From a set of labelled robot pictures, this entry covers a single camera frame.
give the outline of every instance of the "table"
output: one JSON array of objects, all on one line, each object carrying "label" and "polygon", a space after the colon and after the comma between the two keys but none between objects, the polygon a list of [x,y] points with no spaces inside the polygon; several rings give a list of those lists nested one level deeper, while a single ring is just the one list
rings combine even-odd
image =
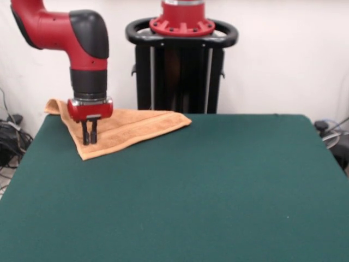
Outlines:
[{"label": "table", "polygon": [[1,261],[349,261],[348,179],[306,117],[189,117],[83,162],[48,116],[0,201]]}]

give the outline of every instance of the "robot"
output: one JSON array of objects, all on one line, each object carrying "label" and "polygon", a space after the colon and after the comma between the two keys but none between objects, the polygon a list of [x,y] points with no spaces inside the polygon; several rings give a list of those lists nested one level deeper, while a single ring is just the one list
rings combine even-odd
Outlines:
[{"label": "robot", "polygon": [[[11,0],[11,9],[26,42],[36,49],[62,50],[70,59],[74,97],[70,117],[82,124],[84,145],[97,143],[97,121],[109,118],[107,96],[109,38],[103,18],[92,10],[48,12],[43,0]],[[92,122],[91,133],[87,122]]]}]

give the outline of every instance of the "black cable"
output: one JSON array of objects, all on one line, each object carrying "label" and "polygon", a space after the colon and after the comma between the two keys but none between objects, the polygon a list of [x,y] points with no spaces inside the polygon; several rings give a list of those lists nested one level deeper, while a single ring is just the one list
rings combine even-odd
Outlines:
[{"label": "black cable", "polygon": [[16,166],[10,166],[10,162],[14,157],[18,157],[17,163],[19,164],[33,138],[16,125],[14,118],[8,111],[5,92],[1,88],[0,92],[3,94],[3,104],[9,115],[9,122],[0,120],[0,166],[16,169]]},{"label": "black cable", "polygon": [[4,177],[4,178],[6,178],[6,179],[10,179],[10,180],[12,179],[12,177],[4,176],[3,174],[0,174],[0,176],[1,176],[1,177]]},{"label": "black cable", "polygon": [[1,191],[1,190],[4,190],[4,189],[7,188],[8,186],[9,186],[9,185],[7,184],[6,186],[1,187],[1,188],[0,188],[0,191]]},{"label": "black cable", "polygon": [[342,122],[338,123],[337,125],[335,125],[333,128],[329,129],[326,131],[326,134],[328,134],[329,132],[335,130],[337,127],[340,127],[342,124],[345,124],[346,122],[349,121],[349,117],[347,117],[346,119],[344,119]]},{"label": "black cable", "polygon": [[2,90],[1,87],[0,87],[0,91],[2,92],[2,98],[3,98],[4,107],[5,107],[6,111],[8,111],[7,105],[6,105],[6,99],[5,99],[5,92]]}]

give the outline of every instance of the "black handle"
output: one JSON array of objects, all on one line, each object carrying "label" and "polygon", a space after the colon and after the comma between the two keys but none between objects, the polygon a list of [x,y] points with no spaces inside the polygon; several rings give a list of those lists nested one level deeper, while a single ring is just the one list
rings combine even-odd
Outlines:
[{"label": "black handle", "polygon": [[162,46],[181,46],[196,47],[202,46],[207,48],[226,48],[236,44],[239,33],[232,25],[213,20],[216,24],[217,31],[226,35],[218,37],[217,35],[206,35],[204,37],[169,37],[156,34],[152,31],[139,33],[140,30],[149,28],[149,22],[152,18],[136,20],[126,27],[126,38],[136,45],[147,45],[154,47]]}]

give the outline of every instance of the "black robot stand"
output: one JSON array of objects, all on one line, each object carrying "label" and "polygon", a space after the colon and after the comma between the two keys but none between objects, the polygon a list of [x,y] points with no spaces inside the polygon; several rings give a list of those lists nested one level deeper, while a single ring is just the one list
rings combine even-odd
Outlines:
[{"label": "black robot stand", "polygon": [[224,48],[238,40],[232,25],[213,20],[215,33],[204,37],[168,37],[149,29],[152,18],[130,23],[128,41],[136,45],[137,102],[140,110],[215,114]]}]

